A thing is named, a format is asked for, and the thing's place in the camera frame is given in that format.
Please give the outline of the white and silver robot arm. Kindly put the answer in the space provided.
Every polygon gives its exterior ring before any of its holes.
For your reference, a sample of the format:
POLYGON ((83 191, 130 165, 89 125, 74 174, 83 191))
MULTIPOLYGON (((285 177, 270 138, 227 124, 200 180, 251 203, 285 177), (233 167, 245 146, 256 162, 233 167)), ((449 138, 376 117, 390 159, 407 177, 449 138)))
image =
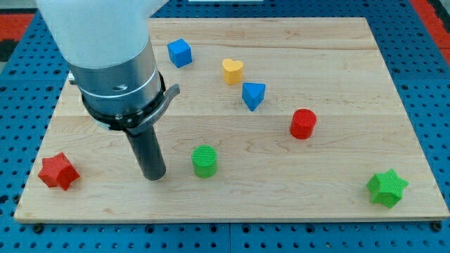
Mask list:
POLYGON ((84 106, 100 122, 137 125, 161 101, 147 19, 167 0, 37 0, 84 106))

